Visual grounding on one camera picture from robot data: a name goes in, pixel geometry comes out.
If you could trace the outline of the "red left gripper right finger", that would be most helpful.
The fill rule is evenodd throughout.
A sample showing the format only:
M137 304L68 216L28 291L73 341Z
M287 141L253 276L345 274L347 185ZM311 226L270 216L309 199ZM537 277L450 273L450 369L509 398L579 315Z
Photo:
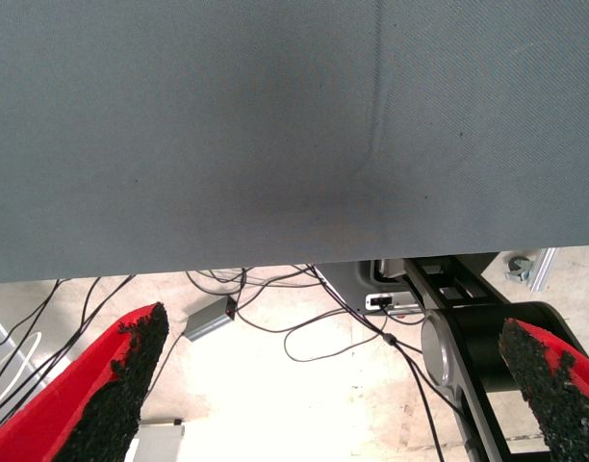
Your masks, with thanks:
M550 331L507 319L499 352L552 461L589 461L589 357Z

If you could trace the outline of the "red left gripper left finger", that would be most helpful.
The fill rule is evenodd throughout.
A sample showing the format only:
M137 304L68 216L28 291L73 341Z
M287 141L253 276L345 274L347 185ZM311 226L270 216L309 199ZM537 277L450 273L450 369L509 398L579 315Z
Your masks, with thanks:
M156 302L119 318L0 427L0 461L122 461L169 331Z

